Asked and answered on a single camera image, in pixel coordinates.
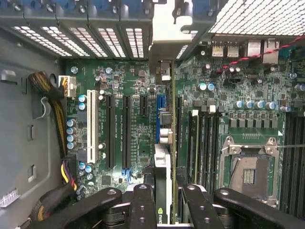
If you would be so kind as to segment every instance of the green circuit board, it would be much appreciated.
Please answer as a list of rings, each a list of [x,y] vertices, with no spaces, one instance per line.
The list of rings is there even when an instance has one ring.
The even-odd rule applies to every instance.
[[[278,158],[257,149],[251,152],[242,149],[239,157],[228,155],[223,162],[221,155],[228,137],[232,138],[235,144],[261,146],[272,138],[277,145],[282,145],[285,113],[280,107],[292,105],[293,99],[290,94],[295,82],[287,78],[287,63],[280,60],[279,65],[285,69],[270,74],[264,73],[263,65],[249,67],[249,63],[242,63],[239,65],[241,71],[230,76],[236,80],[224,83],[228,78],[226,72],[217,75],[213,72],[232,60],[234,59],[194,57],[177,65],[177,166],[183,169],[187,182],[203,185],[209,192],[228,186],[243,190],[245,186],[254,186],[254,183],[256,185],[264,180],[265,190],[250,191],[249,195],[262,201],[272,197],[268,204],[274,205],[279,197],[279,193],[274,193],[274,190],[278,191],[281,185],[281,149],[277,152]],[[211,68],[204,69],[206,64]],[[71,73],[73,66],[78,68],[76,74]],[[111,68],[112,72],[105,73],[106,68]],[[165,85],[157,85],[156,79],[150,77],[147,62],[69,60],[66,63],[66,74],[75,76],[77,80],[77,97],[67,99],[67,118],[73,118],[77,122],[76,147],[70,150],[70,153],[84,154],[86,150],[86,120],[80,116],[78,97],[86,95],[87,90],[104,90],[106,95],[113,95],[115,104],[115,128],[111,132],[114,135],[113,167],[108,168],[104,149],[99,150],[98,160],[93,165],[93,178],[88,180],[86,176],[79,177],[79,185],[85,185],[86,194],[90,195],[109,186],[124,191],[129,183],[142,183],[142,169],[154,164],[153,145],[156,141],[158,115],[156,100],[159,95],[166,96]],[[102,76],[102,82],[96,82],[97,74]],[[261,79],[262,83],[253,83],[258,79]],[[202,83],[207,86],[205,90],[199,88]],[[125,134],[123,111],[126,96],[129,96],[131,107],[131,179],[122,175],[122,140]],[[147,98],[146,115],[142,114],[141,96]],[[245,109],[244,106],[237,108],[238,101],[242,101],[243,104],[251,101],[253,105],[263,101],[264,106],[261,109]],[[275,109],[267,109],[265,105],[268,102],[274,102]],[[105,142],[110,134],[106,128],[106,109],[105,102],[98,102],[99,143]],[[251,163],[260,166],[249,166],[248,158],[255,158]],[[236,159],[243,163],[235,166]],[[258,170],[263,170],[263,174],[259,176]],[[234,178],[236,173],[241,171],[242,176],[249,176],[244,182],[242,179],[239,181],[238,178]]]

